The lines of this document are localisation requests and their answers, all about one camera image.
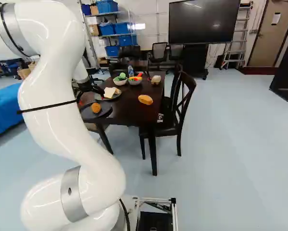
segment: flat screen tv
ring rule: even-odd
[[[170,44],[232,40],[240,0],[187,0],[169,3]]]

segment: ladder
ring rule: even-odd
[[[245,51],[246,51],[248,25],[249,25],[250,10],[252,9],[252,4],[253,4],[252,1],[250,1],[249,3],[246,3],[246,4],[240,4],[239,12],[240,11],[246,11],[246,17],[245,18],[238,18],[236,20],[236,22],[244,22],[244,27],[242,29],[236,29],[237,28],[237,25],[236,25],[234,33],[238,33],[238,32],[241,33],[242,32],[242,36],[241,36],[240,40],[232,40],[231,42],[229,42],[229,46],[228,46],[227,50],[226,50],[227,46],[225,46],[223,62],[222,62],[222,66],[220,68],[221,70],[223,68],[228,69],[229,63],[232,63],[232,62],[237,63],[237,65],[236,65],[237,69],[241,65],[244,65],[244,63],[245,63],[244,55],[245,55]],[[239,43],[239,48],[232,50],[233,43]],[[232,54],[238,54],[238,59],[237,58],[231,59]]]

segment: chair backrest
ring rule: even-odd
[[[131,45],[119,47],[118,58],[125,57],[139,59],[141,57],[140,46]]]
[[[172,44],[169,45],[169,60],[179,60],[182,56],[184,45],[181,44]]]
[[[174,94],[175,94],[177,81],[178,81],[178,79],[180,77],[180,72],[181,71],[182,71],[182,65],[181,64],[176,65],[175,71],[174,71],[174,78],[173,78],[173,82],[172,82],[172,87],[171,87],[171,96],[170,96],[171,112],[173,111]]]
[[[166,53],[167,42],[157,42],[153,43],[152,45],[152,57],[156,60],[166,60],[167,53]]]
[[[178,103],[178,97],[181,86],[182,87],[186,86],[188,88],[188,93],[184,95],[182,100]],[[188,105],[195,88],[196,88],[196,82],[193,77],[189,76],[187,73],[183,71],[178,72],[174,97],[172,101],[172,113],[173,113],[172,115],[177,129],[182,129]]]

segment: blue storage bin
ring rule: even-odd
[[[109,46],[105,47],[106,54],[109,57],[118,57],[119,46]]]
[[[100,31],[102,35],[113,35],[114,32],[114,25],[113,24],[107,24],[107,25],[99,25]]]
[[[82,7],[82,11],[83,11],[84,15],[91,15],[90,5],[82,4],[81,7]]]
[[[136,35],[121,35],[118,37],[118,40],[121,47],[138,44]]]
[[[114,25],[116,34],[129,34],[132,32],[131,23],[116,23]]]
[[[118,3],[113,0],[97,1],[96,4],[99,13],[109,13],[118,11]]]

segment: blue mat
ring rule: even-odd
[[[0,89],[0,134],[23,120],[22,115],[16,113],[19,110],[17,94],[20,85],[17,83]]]

